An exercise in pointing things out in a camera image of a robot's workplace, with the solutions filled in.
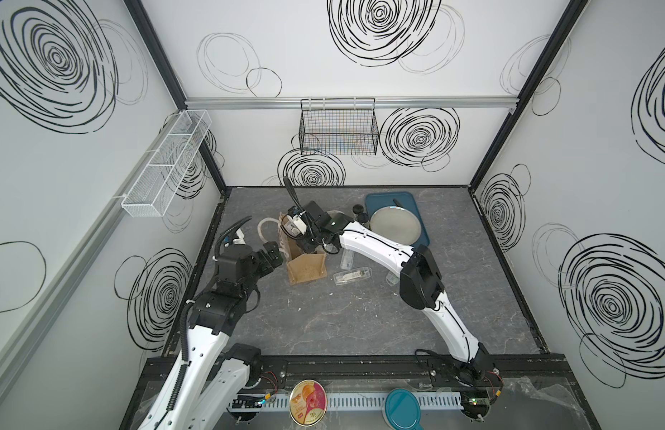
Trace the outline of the canvas tote bag cat print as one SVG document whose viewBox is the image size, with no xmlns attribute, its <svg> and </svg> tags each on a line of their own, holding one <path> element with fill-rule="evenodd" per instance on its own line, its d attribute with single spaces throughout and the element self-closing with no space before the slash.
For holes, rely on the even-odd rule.
<svg viewBox="0 0 665 430">
<path fill-rule="evenodd" d="M 283 255 L 286 271 L 291 286 L 318 281 L 327 277 L 326 254 L 315 251 L 313 254 L 304 253 L 298 245 L 288 238 L 282 231 L 280 220 L 267 217 L 259 221 L 257 225 L 258 236 L 265 244 L 271 238 L 264 234 L 266 224 L 274 224 L 277 230 L 278 238 L 276 240 L 278 248 Z"/>
</svg>

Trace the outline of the clear compass set case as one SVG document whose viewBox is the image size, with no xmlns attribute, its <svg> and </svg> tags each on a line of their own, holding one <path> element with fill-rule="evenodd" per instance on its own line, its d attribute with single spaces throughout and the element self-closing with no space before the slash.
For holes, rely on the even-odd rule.
<svg viewBox="0 0 665 430">
<path fill-rule="evenodd" d="M 354 265 L 354 256 L 355 253 L 349 249 L 343 249 L 343 254 L 341 255 L 341 264 L 340 267 L 344 271 L 351 270 Z"/>
</svg>

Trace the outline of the clear compass case horizontal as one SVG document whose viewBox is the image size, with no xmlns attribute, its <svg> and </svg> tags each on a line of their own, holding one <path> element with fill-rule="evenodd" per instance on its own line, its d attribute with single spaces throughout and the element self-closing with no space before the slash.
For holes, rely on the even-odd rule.
<svg viewBox="0 0 665 430">
<path fill-rule="evenodd" d="M 334 283 L 337 286 L 348 285 L 370 279 L 372 270 L 368 267 L 346 270 L 334 274 Z"/>
</svg>

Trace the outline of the clear compass case green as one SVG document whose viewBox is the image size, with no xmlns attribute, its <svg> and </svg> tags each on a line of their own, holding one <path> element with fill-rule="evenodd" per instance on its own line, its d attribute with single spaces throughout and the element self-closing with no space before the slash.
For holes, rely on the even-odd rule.
<svg viewBox="0 0 665 430">
<path fill-rule="evenodd" d="M 394 272 L 388 272 L 386 274 L 386 284 L 393 287 L 398 285 L 400 282 L 400 276 L 395 274 Z"/>
</svg>

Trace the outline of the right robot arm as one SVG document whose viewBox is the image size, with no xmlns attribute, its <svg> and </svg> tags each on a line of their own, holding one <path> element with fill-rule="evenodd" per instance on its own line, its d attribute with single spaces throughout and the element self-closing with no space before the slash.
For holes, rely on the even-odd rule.
<svg viewBox="0 0 665 430">
<path fill-rule="evenodd" d="M 318 248 L 325 252 L 352 251 L 397 276 L 400 298 L 422 311 L 436 328 L 447 345 L 451 367 L 460 383 L 474 384 L 495 372 L 495 360 L 454 309 L 436 260 L 425 245 L 400 244 L 343 213 L 331 215 L 314 201 L 292 206 L 282 216 L 281 230 L 307 253 Z"/>
</svg>

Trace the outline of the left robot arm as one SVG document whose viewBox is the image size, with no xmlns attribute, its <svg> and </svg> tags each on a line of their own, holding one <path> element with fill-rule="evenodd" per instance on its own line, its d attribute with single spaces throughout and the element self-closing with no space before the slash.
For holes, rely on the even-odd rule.
<svg viewBox="0 0 665 430">
<path fill-rule="evenodd" d="M 261 351 L 230 345 L 248 302 L 261 297 L 258 283 L 283 263 L 277 243 L 247 245 L 243 218 L 217 238 L 216 272 L 209 286 L 180 314 L 180 354 L 149 408 L 142 429 L 213 429 L 239 392 L 259 382 Z"/>
</svg>

